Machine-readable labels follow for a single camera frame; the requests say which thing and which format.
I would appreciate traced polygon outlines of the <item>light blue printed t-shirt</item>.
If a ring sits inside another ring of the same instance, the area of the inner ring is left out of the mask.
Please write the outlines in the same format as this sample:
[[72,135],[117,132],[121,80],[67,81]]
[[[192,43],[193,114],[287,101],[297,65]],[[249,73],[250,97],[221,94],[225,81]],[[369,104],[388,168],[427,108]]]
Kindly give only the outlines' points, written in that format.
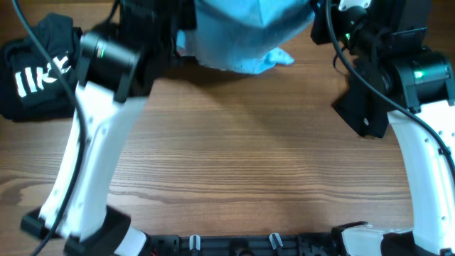
[[178,53],[205,67],[257,75],[294,58],[281,45],[314,19],[309,0],[199,0],[197,28],[179,31]]

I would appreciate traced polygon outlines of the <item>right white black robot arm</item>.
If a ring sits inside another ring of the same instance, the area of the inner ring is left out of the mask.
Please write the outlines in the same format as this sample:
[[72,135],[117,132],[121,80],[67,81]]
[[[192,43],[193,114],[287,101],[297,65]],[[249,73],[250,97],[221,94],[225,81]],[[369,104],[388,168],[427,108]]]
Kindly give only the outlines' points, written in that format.
[[432,3],[312,1],[311,38],[331,44],[348,70],[333,104],[361,137],[392,128],[412,198],[410,228],[364,221],[332,230],[337,255],[454,254],[454,71],[424,44]]

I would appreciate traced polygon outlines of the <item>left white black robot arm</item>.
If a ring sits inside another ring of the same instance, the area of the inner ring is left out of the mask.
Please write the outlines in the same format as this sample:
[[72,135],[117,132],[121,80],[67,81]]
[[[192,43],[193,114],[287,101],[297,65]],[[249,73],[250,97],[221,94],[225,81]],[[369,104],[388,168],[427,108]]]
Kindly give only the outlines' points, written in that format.
[[177,34],[196,28],[193,1],[117,1],[110,19],[80,39],[75,107],[58,177],[45,203],[21,220],[45,245],[65,239],[67,255],[152,255],[151,238],[108,206],[124,143],[154,81],[182,62]]

